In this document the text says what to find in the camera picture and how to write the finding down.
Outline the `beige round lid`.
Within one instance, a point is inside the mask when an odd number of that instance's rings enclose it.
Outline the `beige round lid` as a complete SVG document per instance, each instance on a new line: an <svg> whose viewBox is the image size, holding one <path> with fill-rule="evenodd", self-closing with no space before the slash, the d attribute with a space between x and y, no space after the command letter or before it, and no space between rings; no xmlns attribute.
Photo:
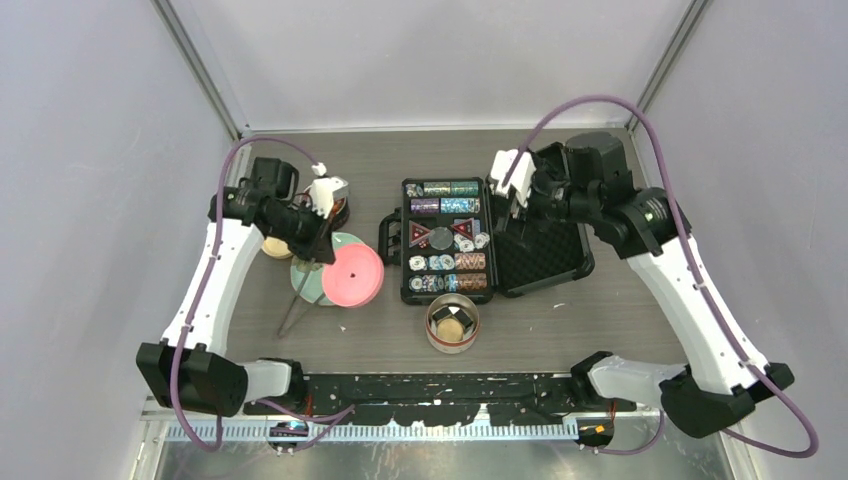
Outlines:
<svg viewBox="0 0 848 480"><path fill-rule="evenodd" d="M261 251L276 260L284 260L293 256L288 244L274 237L268 237L263 241Z"/></svg>

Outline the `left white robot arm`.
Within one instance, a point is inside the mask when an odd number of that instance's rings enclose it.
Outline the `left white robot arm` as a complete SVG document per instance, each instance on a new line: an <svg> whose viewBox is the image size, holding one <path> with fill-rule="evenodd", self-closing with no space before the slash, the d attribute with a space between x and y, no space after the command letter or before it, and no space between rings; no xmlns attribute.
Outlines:
<svg viewBox="0 0 848 480"><path fill-rule="evenodd" d="M312 263L335 260L332 224L349 184L323 166L299 198L299 172L275 158L259 158L248 177L225 185L210 200L204 249L186 296L156 343L144 343L136 365L158 404L173 410L232 417L245 404L269 400L293 414L308 396L299 362L227 358L227 335L246 275L268 238Z"/></svg>

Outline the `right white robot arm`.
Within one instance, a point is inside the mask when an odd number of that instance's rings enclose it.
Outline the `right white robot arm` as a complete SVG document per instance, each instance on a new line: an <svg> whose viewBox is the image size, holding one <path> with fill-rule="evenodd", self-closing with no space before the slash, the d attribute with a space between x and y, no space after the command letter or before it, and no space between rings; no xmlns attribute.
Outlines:
<svg viewBox="0 0 848 480"><path fill-rule="evenodd" d="M635 185L623 143L605 131L538 151L498 151L487 177L507 203L501 226L590 226L647 286L686 356L654 364L596 352L575 364L571 397L584 410L622 399L662 410L682 432L703 438L735 425L793 383L743 335L713 290L697 242L667 193Z"/></svg>

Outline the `black metal tongs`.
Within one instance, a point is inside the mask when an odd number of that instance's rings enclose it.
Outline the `black metal tongs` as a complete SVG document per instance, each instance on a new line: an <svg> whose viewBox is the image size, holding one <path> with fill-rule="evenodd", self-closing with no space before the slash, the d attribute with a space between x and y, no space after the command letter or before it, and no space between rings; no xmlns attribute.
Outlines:
<svg viewBox="0 0 848 480"><path fill-rule="evenodd" d="M279 339L282 339L286 336L289 330L299 321L301 320L307 313L311 313L317 307L326 307L319 306L317 304L310 304L303 299L300 298L299 294L294 289L294 295L292 299L289 301L287 307L284 310L284 314L282 317L282 321L279 327L276 330L276 336Z"/></svg>

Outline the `sushi roll red centre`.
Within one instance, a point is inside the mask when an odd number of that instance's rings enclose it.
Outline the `sushi roll red centre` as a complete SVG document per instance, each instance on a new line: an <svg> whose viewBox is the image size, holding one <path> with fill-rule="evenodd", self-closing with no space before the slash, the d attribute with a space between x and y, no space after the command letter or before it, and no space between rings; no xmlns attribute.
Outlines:
<svg viewBox="0 0 848 480"><path fill-rule="evenodd" d="M451 306L450 311L464 331L471 331L474 328L475 322L473 318L464 309L458 306Z"/></svg>

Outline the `round bread bun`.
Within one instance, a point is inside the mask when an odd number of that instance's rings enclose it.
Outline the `round bread bun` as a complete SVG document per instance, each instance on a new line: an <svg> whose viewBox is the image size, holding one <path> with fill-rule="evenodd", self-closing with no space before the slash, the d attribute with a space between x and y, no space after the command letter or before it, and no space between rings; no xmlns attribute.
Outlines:
<svg viewBox="0 0 848 480"><path fill-rule="evenodd" d="M445 343L459 343L464 339L465 327L455 317L446 317L436 326L437 337Z"/></svg>

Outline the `sushi roll orange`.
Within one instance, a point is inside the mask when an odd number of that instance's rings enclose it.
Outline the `sushi roll orange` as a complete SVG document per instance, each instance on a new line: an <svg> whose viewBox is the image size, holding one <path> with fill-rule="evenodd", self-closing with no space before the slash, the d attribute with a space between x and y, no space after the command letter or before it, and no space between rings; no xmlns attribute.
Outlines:
<svg viewBox="0 0 848 480"><path fill-rule="evenodd" d="M442 320L454 317L455 314L452 306L442 306L430 314L430 322L432 325L438 325Z"/></svg>

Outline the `pink round lid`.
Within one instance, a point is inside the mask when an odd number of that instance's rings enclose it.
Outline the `pink round lid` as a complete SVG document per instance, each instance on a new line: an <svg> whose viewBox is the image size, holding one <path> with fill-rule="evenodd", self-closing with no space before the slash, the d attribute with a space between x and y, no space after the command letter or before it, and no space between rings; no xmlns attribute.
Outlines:
<svg viewBox="0 0 848 480"><path fill-rule="evenodd" d="M372 301L383 286L384 264L375 250L353 243L335 252L335 262L324 267L322 288L335 305L358 308Z"/></svg>

